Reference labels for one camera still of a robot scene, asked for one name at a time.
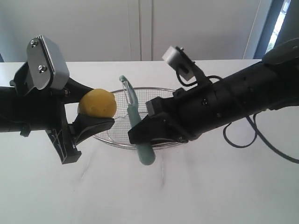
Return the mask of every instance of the wire mesh strainer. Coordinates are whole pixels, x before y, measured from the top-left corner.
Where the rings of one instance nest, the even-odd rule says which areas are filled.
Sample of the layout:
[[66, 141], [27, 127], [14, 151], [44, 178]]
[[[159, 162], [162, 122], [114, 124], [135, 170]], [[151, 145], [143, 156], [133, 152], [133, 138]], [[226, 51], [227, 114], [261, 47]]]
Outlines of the wire mesh strainer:
[[[155, 97], [168, 98], [172, 97], [174, 90], [156, 88], [156, 87], [137, 87], [134, 88], [139, 102], [139, 114], [143, 119], [147, 114], [145, 103]], [[131, 129], [130, 121], [128, 118], [127, 108], [128, 103], [126, 100], [126, 94], [124, 90], [117, 90], [112, 92], [115, 95], [117, 104], [116, 114], [114, 116], [115, 124], [108, 130], [94, 135], [94, 137], [100, 141], [103, 141], [111, 146], [124, 149], [135, 150], [135, 145], [132, 145], [128, 138], [128, 131]], [[179, 143], [166, 142], [157, 145], [153, 145], [154, 149], [162, 149], [173, 147]]]

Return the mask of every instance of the wire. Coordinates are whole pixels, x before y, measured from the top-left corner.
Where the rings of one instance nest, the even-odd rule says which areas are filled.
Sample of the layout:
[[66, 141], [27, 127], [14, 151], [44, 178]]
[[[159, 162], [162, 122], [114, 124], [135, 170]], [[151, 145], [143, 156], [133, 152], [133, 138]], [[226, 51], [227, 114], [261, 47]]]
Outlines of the wire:
[[238, 105], [239, 109], [242, 111], [244, 117], [246, 118], [246, 120], [250, 123], [251, 127], [255, 130], [256, 134], [261, 138], [261, 140], [266, 144], [266, 146], [268, 146], [273, 152], [275, 152], [276, 154], [280, 155], [281, 157], [285, 158], [286, 160], [293, 162], [293, 163], [297, 163], [299, 164], [299, 159], [293, 158], [288, 156], [287, 154], [284, 154], [283, 152], [279, 151], [277, 148], [275, 148], [265, 137], [264, 135], [260, 132], [260, 130], [257, 128], [255, 122], [253, 122], [251, 120], [251, 118], [248, 116], [248, 114], [246, 113], [246, 110], [244, 109], [244, 107], [242, 106], [242, 104], [240, 103], [240, 101], [236, 98], [236, 96], [234, 95], [233, 91], [230, 89], [230, 87], [224, 82], [223, 78], [219, 77], [219, 76], [208, 76], [209, 79], [211, 78], [216, 78], [218, 79], [223, 86], [226, 88], [226, 90], [229, 92], [229, 94], [232, 96], [233, 100], [235, 101], [235, 103]]
[[179, 72], [178, 72], [179, 69], [180, 69], [180, 66], [177, 67], [176, 74], [177, 74], [178, 81], [182, 84], [182, 86], [190, 87], [190, 86], [193, 86], [197, 83], [197, 81], [194, 81], [193, 83], [188, 83], [188, 84], [184, 83], [181, 79], [181, 76], [180, 76]]
[[[253, 121], [254, 121], [255, 126], [256, 126], [256, 116], [257, 116], [257, 114], [258, 114], [258, 113], [255, 113], [255, 114], [253, 115]], [[256, 141], [256, 138], [257, 138], [257, 132], [255, 132], [253, 140], [252, 140], [249, 144], [247, 144], [247, 145], [245, 145], [245, 146], [239, 146], [239, 145], [236, 145], [235, 143], [231, 142], [231, 141], [228, 139], [227, 135], [226, 135], [226, 130], [227, 130], [227, 128], [228, 128], [231, 124], [232, 124], [232, 122], [229, 123], [228, 125], [226, 125], [225, 128], [223, 129], [223, 132], [222, 132], [222, 133], [223, 133], [223, 137], [224, 137], [225, 141], [226, 141], [228, 144], [230, 144], [231, 146], [233, 146], [233, 147], [235, 147], [235, 148], [247, 148], [247, 147], [251, 146], [251, 145]]]

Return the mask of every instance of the light green peeler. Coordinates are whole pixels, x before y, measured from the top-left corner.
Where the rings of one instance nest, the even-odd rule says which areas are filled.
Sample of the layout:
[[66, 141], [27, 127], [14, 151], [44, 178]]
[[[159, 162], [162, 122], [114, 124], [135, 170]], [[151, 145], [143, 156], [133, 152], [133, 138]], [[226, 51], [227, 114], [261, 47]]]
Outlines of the light green peeler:
[[[127, 80], [126, 77], [120, 76], [120, 81], [122, 82], [123, 87], [126, 88], [128, 93], [128, 97], [125, 94], [126, 100], [128, 102], [127, 112], [131, 127], [134, 127], [141, 121], [141, 117], [138, 112], [138, 98], [131, 83]], [[151, 165], [155, 161], [156, 155], [150, 143], [136, 145], [136, 149], [138, 152], [139, 160], [143, 165]]]

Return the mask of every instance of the white tabletop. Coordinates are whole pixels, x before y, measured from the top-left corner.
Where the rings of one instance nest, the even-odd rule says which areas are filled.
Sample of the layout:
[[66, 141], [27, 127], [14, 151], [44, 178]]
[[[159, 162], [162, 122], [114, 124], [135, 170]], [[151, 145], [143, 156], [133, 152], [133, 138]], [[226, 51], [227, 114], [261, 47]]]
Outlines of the white tabletop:
[[[206, 75], [228, 76], [256, 61], [198, 61]], [[21, 63], [0, 63], [8, 85]], [[137, 86], [176, 89], [164, 62], [68, 63], [71, 77], [93, 88], [121, 88], [125, 75]], [[77, 105], [68, 105], [69, 122]], [[299, 157], [298, 108], [263, 112], [258, 127], [278, 148]], [[160, 150], [152, 166], [135, 151], [89, 138], [78, 145], [79, 161], [61, 165], [44, 131], [29, 137], [0, 133], [1, 224], [255, 224], [298, 223], [299, 165], [268, 149], [228, 145], [222, 127], [186, 145]], [[228, 135], [246, 144], [253, 131], [245, 120]]]

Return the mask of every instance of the wire mesh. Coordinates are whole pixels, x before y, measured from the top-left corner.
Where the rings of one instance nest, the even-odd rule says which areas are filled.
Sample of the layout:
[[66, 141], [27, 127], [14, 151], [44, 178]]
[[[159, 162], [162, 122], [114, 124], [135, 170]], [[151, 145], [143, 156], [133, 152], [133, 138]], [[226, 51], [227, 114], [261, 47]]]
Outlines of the wire mesh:
[[[168, 98], [172, 97], [174, 90], [154, 88], [154, 87], [139, 87], [134, 88], [139, 102], [139, 114], [141, 119], [147, 115], [147, 109], [145, 103], [155, 97]], [[101, 132], [94, 135], [100, 141], [103, 141], [109, 145], [135, 150], [135, 145], [132, 145], [128, 138], [128, 131], [131, 129], [130, 121], [128, 118], [127, 108], [128, 102], [126, 99], [126, 92], [124, 90], [117, 90], [112, 92], [115, 96], [117, 110], [114, 116], [115, 123], [108, 131]], [[153, 145], [154, 149], [162, 149], [175, 146], [179, 143], [166, 142], [157, 145]]]

